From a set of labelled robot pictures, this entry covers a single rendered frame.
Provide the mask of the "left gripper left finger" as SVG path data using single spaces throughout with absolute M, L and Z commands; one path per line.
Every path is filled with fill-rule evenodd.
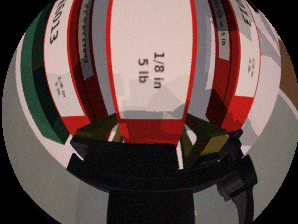
M 92 122 L 81 128 L 78 128 L 74 135 L 89 137 L 95 140 L 106 140 L 107 134 L 118 124 L 116 112 L 110 116 Z M 119 124 L 116 133 L 112 139 L 115 142 L 123 142 Z

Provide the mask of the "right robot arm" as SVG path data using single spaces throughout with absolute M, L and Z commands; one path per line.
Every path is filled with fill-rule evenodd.
M 249 3 L 249 5 L 254 9 L 254 11 L 255 12 L 258 12 L 259 13 L 259 11 L 258 11 L 258 8 L 250 1 L 250 0 L 246 0 L 248 3 Z

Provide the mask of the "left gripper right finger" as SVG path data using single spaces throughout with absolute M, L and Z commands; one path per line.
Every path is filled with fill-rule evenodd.
M 184 125 L 180 137 L 183 169 L 191 168 L 200 156 L 219 152 L 229 138 L 225 129 L 189 113 L 185 124 L 196 134 L 196 142 L 192 144 Z

